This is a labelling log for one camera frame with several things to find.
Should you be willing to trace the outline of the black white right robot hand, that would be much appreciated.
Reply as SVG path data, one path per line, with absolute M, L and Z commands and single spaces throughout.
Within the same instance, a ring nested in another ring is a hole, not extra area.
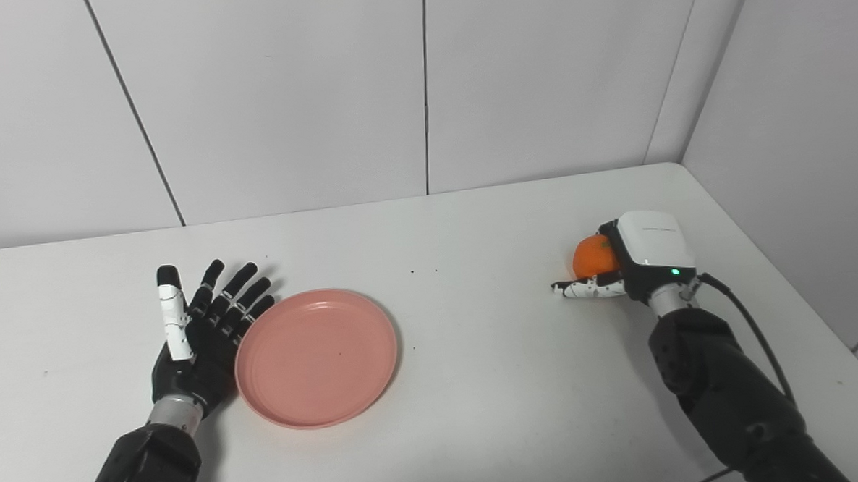
M 629 211 L 600 225 L 577 246 L 574 278 L 554 282 L 554 294 L 570 299 L 627 296 L 658 316 L 695 305 L 696 261 L 673 214 Z

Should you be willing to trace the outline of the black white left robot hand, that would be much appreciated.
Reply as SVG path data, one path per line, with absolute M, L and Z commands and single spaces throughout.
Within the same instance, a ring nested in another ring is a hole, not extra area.
M 236 271 L 222 287 L 217 287 L 224 262 L 209 263 L 191 301 L 177 301 L 186 318 L 180 335 L 186 339 L 191 356 L 173 358 L 169 346 L 162 346 L 151 376 L 152 402 L 164 397 L 187 397 L 208 417 L 236 391 L 235 364 L 239 345 L 248 329 L 276 304 L 269 294 L 272 281 L 249 262 Z

